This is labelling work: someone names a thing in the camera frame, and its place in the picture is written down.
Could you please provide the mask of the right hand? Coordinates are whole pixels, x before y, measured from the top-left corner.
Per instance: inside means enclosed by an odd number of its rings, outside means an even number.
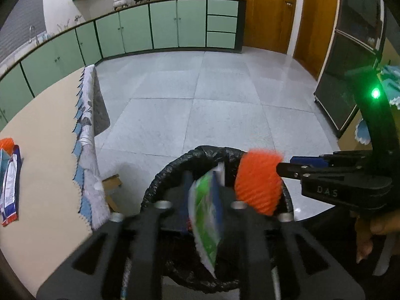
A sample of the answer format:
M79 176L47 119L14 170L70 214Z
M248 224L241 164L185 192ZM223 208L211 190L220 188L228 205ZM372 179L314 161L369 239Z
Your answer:
M399 232L399 211L386 214L373 220L357 218L356 231L356 262L366 259L373 250L373 236L384 236Z

